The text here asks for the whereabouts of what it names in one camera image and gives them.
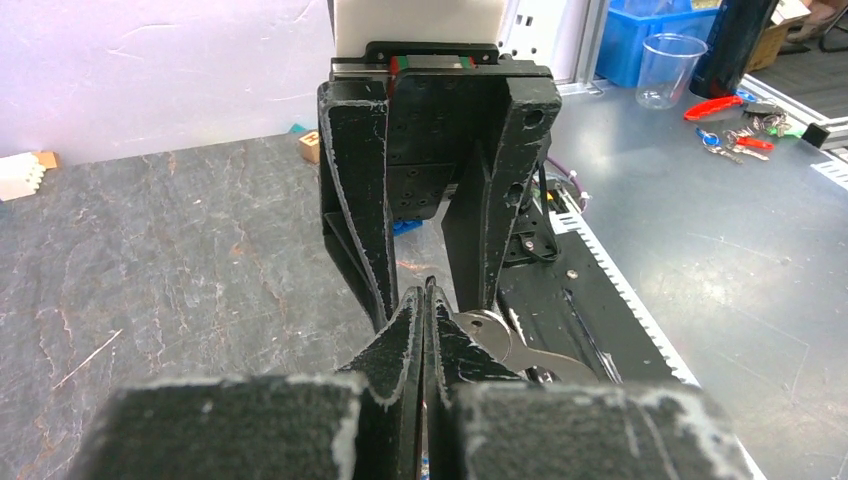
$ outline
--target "white block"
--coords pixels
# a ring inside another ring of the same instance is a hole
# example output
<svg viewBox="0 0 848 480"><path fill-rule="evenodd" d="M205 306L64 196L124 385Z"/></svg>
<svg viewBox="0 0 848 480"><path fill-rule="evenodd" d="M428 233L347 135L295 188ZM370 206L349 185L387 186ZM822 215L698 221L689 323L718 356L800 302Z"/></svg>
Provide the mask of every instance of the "white block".
<svg viewBox="0 0 848 480"><path fill-rule="evenodd" d="M41 186L46 169L31 153L0 158L0 200L34 194Z"/></svg>
<svg viewBox="0 0 848 480"><path fill-rule="evenodd" d="M496 43L506 0L335 0L336 56L372 41Z"/></svg>

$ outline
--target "gray stone surface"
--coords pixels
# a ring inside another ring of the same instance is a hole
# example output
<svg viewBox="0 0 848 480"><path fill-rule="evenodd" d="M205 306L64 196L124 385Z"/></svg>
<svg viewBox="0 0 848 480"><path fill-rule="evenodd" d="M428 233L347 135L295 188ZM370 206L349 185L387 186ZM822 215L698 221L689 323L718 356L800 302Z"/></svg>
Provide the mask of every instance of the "gray stone surface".
<svg viewBox="0 0 848 480"><path fill-rule="evenodd" d="M61 478L122 383L328 371L370 340L295 141L64 168L0 205L0 479ZM436 231L408 235L401 282L443 276Z"/></svg>

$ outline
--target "wooden block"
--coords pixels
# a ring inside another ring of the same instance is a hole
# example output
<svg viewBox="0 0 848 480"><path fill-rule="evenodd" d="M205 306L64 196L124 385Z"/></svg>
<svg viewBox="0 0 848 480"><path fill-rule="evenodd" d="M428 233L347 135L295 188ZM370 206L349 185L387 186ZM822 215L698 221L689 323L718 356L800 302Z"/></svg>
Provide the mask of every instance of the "wooden block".
<svg viewBox="0 0 848 480"><path fill-rule="evenodd" d="M59 155L56 152L34 152L33 155L38 158L38 163L44 165L44 168L56 168L59 166Z"/></svg>
<svg viewBox="0 0 848 480"><path fill-rule="evenodd" d="M297 141L300 156L310 163L318 165L318 160L321 158L321 139L318 138L318 132L309 132L300 137Z"/></svg>

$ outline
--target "black chair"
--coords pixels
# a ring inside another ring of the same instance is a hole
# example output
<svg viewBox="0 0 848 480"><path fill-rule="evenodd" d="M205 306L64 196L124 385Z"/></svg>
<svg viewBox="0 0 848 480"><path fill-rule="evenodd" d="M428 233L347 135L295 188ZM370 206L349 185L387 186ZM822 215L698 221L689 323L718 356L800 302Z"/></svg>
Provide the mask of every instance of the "black chair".
<svg viewBox="0 0 848 480"><path fill-rule="evenodd" d="M846 51L848 51L848 45L843 45L843 46L839 46L839 47L828 47L827 46L827 35L830 32L832 32L834 30L839 30L841 32L848 33L848 28L843 27L842 25L839 24L839 22L842 21L843 17L845 17L845 12L848 12L848 4L846 4L842 8L842 12L840 12L839 15L836 16L836 19L833 21L833 23L830 25L830 27L828 27L828 29L824 32L824 34L819 38L819 50L821 50L822 52L834 53L834 52L846 52Z"/></svg>

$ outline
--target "metal key ring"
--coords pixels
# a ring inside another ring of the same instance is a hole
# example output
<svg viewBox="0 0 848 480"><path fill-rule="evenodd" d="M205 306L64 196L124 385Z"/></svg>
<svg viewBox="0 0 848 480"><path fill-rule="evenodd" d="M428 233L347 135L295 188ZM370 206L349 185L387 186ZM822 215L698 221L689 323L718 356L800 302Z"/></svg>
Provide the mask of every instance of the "metal key ring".
<svg viewBox="0 0 848 480"><path fill-rule="evenodd" d="M730 141L730 143L737 143L737 142L739 142L739 137L741 135L739 135L739 133L737 133L733 130L725 130L724 136L727 137L727 139Z"/></svg>

